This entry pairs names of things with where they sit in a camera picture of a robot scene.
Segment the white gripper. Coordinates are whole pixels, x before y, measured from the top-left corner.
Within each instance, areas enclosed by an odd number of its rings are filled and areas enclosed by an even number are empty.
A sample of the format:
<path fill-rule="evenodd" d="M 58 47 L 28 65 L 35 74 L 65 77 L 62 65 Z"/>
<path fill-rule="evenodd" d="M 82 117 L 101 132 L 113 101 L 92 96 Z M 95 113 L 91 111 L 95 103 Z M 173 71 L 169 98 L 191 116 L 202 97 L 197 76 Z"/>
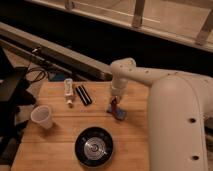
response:
<path fill-rule="evenodd" d="M 110 85 L 110 96 L 109 104 L 113 105 L 115 96 L 118 97 L 118 104 L 120 104 L 123 100 L 123 94 L 125 92 L 127 86 L 127 82 L 124 80 L 113 80 Z"/>

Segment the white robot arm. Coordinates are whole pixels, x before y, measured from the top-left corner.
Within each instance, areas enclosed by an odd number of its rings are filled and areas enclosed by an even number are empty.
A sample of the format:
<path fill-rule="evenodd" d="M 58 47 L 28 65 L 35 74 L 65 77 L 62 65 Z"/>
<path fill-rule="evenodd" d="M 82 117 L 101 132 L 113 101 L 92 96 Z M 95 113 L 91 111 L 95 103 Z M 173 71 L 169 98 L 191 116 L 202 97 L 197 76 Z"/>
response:
<path fill-rule="evenodd" d="M 209 171 L 204 118 L 213 116 L 213 77 L 138 67 L 132 58 L 110 69 L 111 95 L 118 99 L 130 80 L 149 87 L 150 171 Z"/>

